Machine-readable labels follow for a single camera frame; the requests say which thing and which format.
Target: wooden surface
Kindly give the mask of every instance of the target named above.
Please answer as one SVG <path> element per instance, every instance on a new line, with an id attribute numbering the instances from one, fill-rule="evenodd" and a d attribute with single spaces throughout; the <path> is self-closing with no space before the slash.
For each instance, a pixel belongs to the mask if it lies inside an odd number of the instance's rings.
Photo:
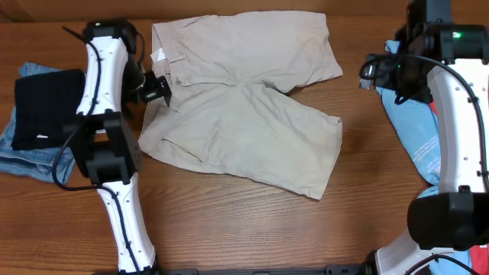
<path id="1" fill-rule="evenodd" d="M 483 16 L 464 23 L 489 24 Z M 344 76 L 293 93 L 293 99 L 343 120 L 342 152 L 321 201 L 229 175 L 193 173 L 144 155 L 140 175 L 146 227 L 166 268 L 201 270 L 322 267 L 361 262 L 406 226 L 411 199 L 426 188 L 380 99 L 358 88 L 369 52 L 404 22 L 402 15 L 328 16 Z M 151 38 L 151 22 L 135 21 Z M 60 23 L 0 24 L 0 128 L 14 106 L 24 61 L 85 68 L 84 46 Z M 84 23 L 66 23 L 81 31 Z M 151 43 L 147 43 L 147 53 Z M 132 126 L 141 127 L 144 107 Z M 75 170 L 70 185 L 88 180 Z M 90 274 L 115 270 L 117 252 L 96 192 L 0 175 L 0 274 Z"/>
<path id="2" fill-rule="evenodd" d="M 456 15 L 486 15 L 482 0 L 452 0 Z M 78 21 L 106 18 L 188 18 L 246 11 L 297 10 L 327 15 L 401 15 L 406 0 L 0 0 L 13 21 Z"/>

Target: light blue cloth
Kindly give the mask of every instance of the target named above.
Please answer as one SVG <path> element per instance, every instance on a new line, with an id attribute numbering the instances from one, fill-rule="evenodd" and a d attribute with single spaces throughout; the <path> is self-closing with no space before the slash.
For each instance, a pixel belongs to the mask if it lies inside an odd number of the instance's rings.
<path id="1" fill-rule="evenodd" d="M 386 50 L 397 53 L 399 45 L 398 41 L 389 40 L 386 42 Z M 382 98 L 382 104 L 390 122 L 396 129 L 400 142 L 413 160 L 419 174 L 428 183 L 434 185 L 422 192 L 419 197 L 438 195 L 441 166 L 438 118 L 426 103 L 409 99 L 397 105 L 394 103 L 395 91 L 377 87 L 377 92 Z M 456 252 L 449 256 L 471 267 L 468 251 Z M 432 262 L 429 269 L 433 275 L 469 274 L 457 264 L 443 259 L 440 259 L 438 263 Z"/>
<path id="2" fill-rule="evenodd" d="M 59 71 L 36 63 L 25 63 L 20 69 L 21 77 L 33 76 L 41 73 Z M 45 182 L 53 182 L 53 162 L 59 148 L 36 150 L 12 150 L 11 143 L 15 133 L 15 107 L 11 120 L 0 137 L 0 171 L 18 176 L 30 176 Z M 75 159 L 71 150 L 67 148 L 57 167 L 57 176 L 60 182 L 66 183 L 73 171 Z"/>

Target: folded denim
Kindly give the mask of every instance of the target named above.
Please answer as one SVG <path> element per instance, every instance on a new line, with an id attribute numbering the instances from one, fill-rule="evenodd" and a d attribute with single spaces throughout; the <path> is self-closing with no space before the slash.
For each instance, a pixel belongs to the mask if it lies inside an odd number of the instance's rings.
<path id="1" fill-rule="evenodd" d="M 26 62 L 20 69 L 21 77 L 33 76 L 41 73 L 59 71 L 36 63 Z M 30 176 L 37 180 L 53 182 L 53 162 L 59 148 L 47 148 L 36 150 L 13 150 L 11 143 L 15 133 L 15 107 L 11 120 L 0 137 L 0 171 L 18 176 Z M 73 171 L 75 159 L 67 148 L 57 167 L 57 176 L 60 182 L 66 183 Z"/>

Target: clothing tag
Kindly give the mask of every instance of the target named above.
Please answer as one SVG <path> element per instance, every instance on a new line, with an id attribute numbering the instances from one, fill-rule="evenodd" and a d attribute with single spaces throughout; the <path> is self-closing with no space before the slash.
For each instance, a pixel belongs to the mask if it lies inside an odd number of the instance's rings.
<path id="1" fill-rule="evenodd" d="M 167 56 L 163 52 L 163 48 L 159 48 L 158 50 L 156 50 L 154 53 L 151 54 L 151 59 L 155 63 L 165 58 L 167 58 Z"/>

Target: black cable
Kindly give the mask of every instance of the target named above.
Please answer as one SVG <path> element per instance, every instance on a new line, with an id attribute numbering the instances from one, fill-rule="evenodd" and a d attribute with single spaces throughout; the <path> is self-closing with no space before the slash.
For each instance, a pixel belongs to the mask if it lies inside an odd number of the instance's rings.
<path id="1" fill-rule="evenodd" d="M 404 58 L 417 59 L 439 66 L 440 68 L 444 69 L 445 71 L 453 75 L 467 91 L 470 102 L 474 106 L 475 116 L 477 118 L 477 123 L 479 128 L 479 145 L 481 148 L 481 175 L 480 176 L 482 176 L 482 181 L 484 182 L 486 192 L 489 192 L 489 179 L 487 177 L 488 174 L 487 174 L 487 156 L 486 156 L 486 134 L 484 128 L 484 121 L 482 118 L 482 110 L 481 110 L 481 106 L 479 105 L 479 98 L 475 96 L 474 90 L 472 90 L 471 86 L 467 83 L 467 81 L 465 81 L 465 79 L 460 74 L 458 74 L 454 69 L 450 68 L 444 63 L 441 63 L 437 60 L 428 57 L 422 57 L 414 54 L 399 54 L 399 55 L 390 54 L 390 55 L 383 55 L 383 56 L 376 57 L 373 60 L 369 60 L 368 62 L 364 63 L 364 65 L 362 65 L 362 67 L 360 68 L 360 77 L 366 80 L 375 80 L 379 76 L 365 75 L 364 70 L 368 66 L 370 66 L 373 63 L 380 62 L 382 60 L 396 60 L 399 63 Z"/>
<path id="2" fill-rule="evenodd" d="M 118 215 L 119 215 L 119 221 L 121 222 L 122 237 L 124 238 L 125 248 L 129 251 L 129 256 L 131 257 L 131 260 L 132 260 L 132 263 L 134 265 L 134 268 L 136 269 L 136 273 L 139 274 L 140 271 L 139 271 L 138 262 L 136 261 L 136 257 L 134 256 L 134 252 L 132 251 L 132 248 L 131 248 L 131 242 L 128 240 L 128 234 L 127 234 L 127 232 L 125 230 L 124 216 L 122 215 L 121 204 L 120 204 L 120 202 L 117 199 L 117 195 L 118 194 L 116 194 L 114 191 L 110 190 L 109 188 L 107 188 L 105 186 L 96 186 L 96 185 L 80 186 L 80 187 L 68 187 L 68 186 L 64 186 L 58 180 L 58 177 L 57 177 L 57 167 L 58 167 L 58 164 L 60 162 L 61 156 L 63 155 L 63 152 L 66 150 L 66 148 L 68 147 L 68 144 L 71 142 L 71 140 L 73 139 L 73 137 L 79 131 L 81 131 L 85 127 L 86 123 L 89 120 L 89 116 L 93 113 L 93 110 L 95 109 L 95 106 L 97 104 L 97 98 L 99 96 L 100 78 L 101 78 L 101 74 L 102 74 L 102 58 L 100 58 L 99 51 L 97 50 L 97 48 L 95 47 L 95 45 L 93 45 L 92 42 L 90 42 L 90 41 L 86 41 L 85 38 L 82 35 L 77 34 L 75 31 L 72 31 L 72 30 L 70 30 L 67 27 L 63 27 L 63 29 L 65 31 L 69 32 L 70 34 L 72 34 L 74 37 L 76 37 L 76 38 L 80 39 L 81 41 L 83 41 L 84 43 L 88 44 L 95 51 L 95 54 L 97 56 L 98 71 L 97 71 L 97 80 L 96 80 L 96 84 L 95 84 L 95 92 L 93 94 L 92 105 L 90 106 L 89 111 L 86 113 L 86 116 L 83 119 L 82 123 L 66 139 L 66 141 L 63 144 L 63 146 L 60 148 L 60 150 L 58 151 L 56 157 L 54 158 L 53 169 L 52 169 L 53 181 L 54 181 L 54 183 L 58 187 L 60 187 L 63 190 L 66 190 L 66 191 L 80 191 L 80 190 L 89 190 L 89 189 L 101 189 L 101 190 L 105 190 L 106 192 L 108 192 L 111 195 L 112 199 L 115 201 L 115 205 L 117 207 L 117 212 L 118 212 Z"/>
<path id="3" fill-rule="evenodd" d="M 141 57 L 139 57 L 139 61 L 138 61 L 138 64 L 139 64 L 139 67 L 141 67 L 141 64 L 143 63 L 143 60 L 144 60 L 144 48 L 145 48 L 145 45 L 144 45 L 144 37 L 140 34 L 140 33 L 137 33 L 137 35 L 141 38 Z"/>
<path id="4" fill-rule="evenodd" d="M 411 275 L 414 271 L 416 271 L 418 268 L 424 266 L 425 264 L 429 263 L 430 261 L 432 260 L 437 260 L 437 259 L 445 259 L 445 260 L 449 260 L 451 261 L 452 263 L 454 264 L 457 264 L 459 265 L 461 268 L 465 269 L 466 271 L 468 271 L 470 274 L 473 274 L 473 275 L 480 275 L 479 273 L 475 272 L 475 270 L 471 269 L 470 267 L 468 267 L 466 264 L 462 263 L 461 261 L 459 260 L 456 260 L 452 257 L 449 257 L 449 256 L 446 256 L 446 255 L 442 255 L 442 254 L 433 254 L 429 257 L 427 257 L 426 259 L 424 260 L 421 260 L 419 263 L 413 265 L 413 267 L 411 267 L 409 270 L 406 271 L 406 273 L 404 275 Z"/>

